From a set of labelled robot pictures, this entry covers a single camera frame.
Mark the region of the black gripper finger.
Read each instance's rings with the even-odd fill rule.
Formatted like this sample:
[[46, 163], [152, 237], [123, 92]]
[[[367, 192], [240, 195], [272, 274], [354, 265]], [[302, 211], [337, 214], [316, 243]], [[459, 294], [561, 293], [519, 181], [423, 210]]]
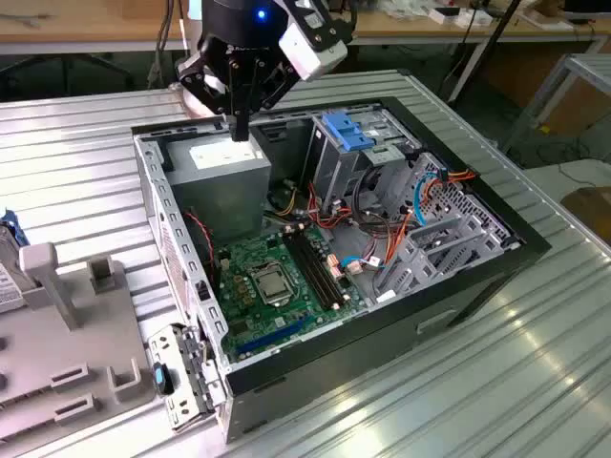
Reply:
[[249, 137], [249, 122], [251, 115], [261, 109], [273, 108], [283, 96], [298, 82], [299, 75], [286, 62], [276, 67], [257, 60], [253, 75], [246, 85], [245, 94], [240, 106], [240, 142]]
[[230, 85], [213, 73], [203, 55], [197, 52], [178, 63], [177, 75], [189, 109], [197, 115], [223, 116], [231, 139], [240, 142], [240, 111], [235, 114], [237, 106]]

